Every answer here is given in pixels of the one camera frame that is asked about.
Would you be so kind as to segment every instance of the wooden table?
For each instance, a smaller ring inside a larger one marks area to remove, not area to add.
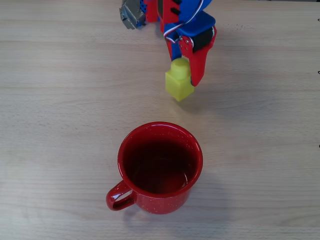
[[[0,0],[1,240],[318,240],[320,4],[216,0],[206,74],[181,103],[159,25],[120,0]],[[192,132],[204,168],[184,207],[105,203],[135,127]]]

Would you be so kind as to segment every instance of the mug rim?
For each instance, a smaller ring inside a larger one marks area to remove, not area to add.
[[[124,161],[122,161],[124,159],[124,152],[125,152],[125,147],[127,145],[127,143],[129,142],[129,140],[131,139],[132,136],[134,136],[135,134],[137,134],[139,131],[148,128],[148,127],[153,127],[153,126],[166,126],[166,127],[171,127],[171,128],[175,128],[178,129],[179,131],[181,131],[182,133],[186,134],[188,138],[191,139],[191,141],[194,144],[194,149],[195,149],[195,153],[196,153],[196,170],[194,173],[194,176],[192,177],[192,179],[182,188],[180,188],[178,191],[174,191],[174,192],[170,192],[170,193],[152,193],[146,190],[141,189],[140,187],[136,186],[128,177],[126,171],[125,171],[125,166],[124,166]],[[170,197],[174,197],[174,196],[178,196],[180,194],[183,194],[185,192],[187,192],[198,180],[201,171],[203,168],[203,153],[201,150],[201,147],[197,141],[197,139],[185,128],[174,124],[174,123],[170,123],[170,122],[165,122],[165,121],[155,121],[155,122],[149,122],[146,124],[143,124],[137,128],[135,128],[132,132],[130,132],[128,134],[128,136],[126,136],[126,138],[123,140],[119,152],[118,152],[118,169],[120,172],[120,175],[123,179],[123,181],[136,193],[144,195],[146,197],[151,197],[151,198],[157,198],[157,199],[163,199],[163,198],[170,198]]]

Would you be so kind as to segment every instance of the yellow block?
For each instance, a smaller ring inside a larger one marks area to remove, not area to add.
[[[178,102],[195,91],[191,84],[190,64],[185,58],[177,58],[171,63],[171,70],[165,73],[165,90]]]

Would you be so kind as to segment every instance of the white cable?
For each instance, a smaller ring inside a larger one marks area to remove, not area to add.
[[[182,27],[183,25],[190,23],[190,22],[195,18],[195,16],[198,14],[198,12],[200,11],[200,9],[201,9],[201,7],[202,7],[203,4],[204,4],[204,0],[201,0],[198,8],[195,10],[195,12],[194,12],[193,15],[190,17],[190,19],[189,19],[188,21],[184,22],[184,23],[180,23],[180,24],[178,24],[177,26],[174,26],[174,27],[170,28],[169,30],[167,30],[167,31],[163,34],[164,38],[167,39],[167,40],[169,40],[171,43],[175,44],[175,43],[178,41],[178,39],[173,40],[172,38],[167,37],[167,36],[168,36],[169,34],[173,33],[174,31],[176,31],[178,28]]]

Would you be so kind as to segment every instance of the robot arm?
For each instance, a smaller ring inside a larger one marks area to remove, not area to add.
[[[216,20],[205,13],[212,0],[122,0],[120,15],[128,29],[160,21],[171,61],[189,60],[191,84],[205,74],[208,51],[217,36]]]

